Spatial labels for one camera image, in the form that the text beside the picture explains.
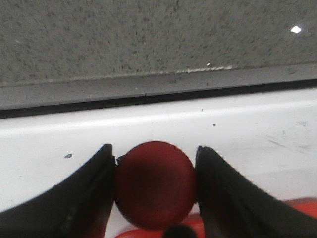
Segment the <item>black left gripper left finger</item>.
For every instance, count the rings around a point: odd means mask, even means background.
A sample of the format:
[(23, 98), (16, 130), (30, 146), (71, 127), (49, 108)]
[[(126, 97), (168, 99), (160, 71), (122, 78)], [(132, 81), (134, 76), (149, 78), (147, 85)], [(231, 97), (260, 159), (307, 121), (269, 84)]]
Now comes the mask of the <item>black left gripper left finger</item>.
[(112, 145), (39, 196), (0, 214), (2, 238), (103, 238), (114, 203)]

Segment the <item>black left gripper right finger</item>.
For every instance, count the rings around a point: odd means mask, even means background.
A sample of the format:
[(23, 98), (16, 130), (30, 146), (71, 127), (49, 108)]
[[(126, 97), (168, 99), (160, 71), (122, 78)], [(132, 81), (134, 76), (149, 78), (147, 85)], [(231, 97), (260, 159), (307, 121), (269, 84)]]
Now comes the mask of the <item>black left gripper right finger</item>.
[(215, 150), (198, 147), (197, 201), (208, 238), (315, 238), (317, 220), (269, 195)]

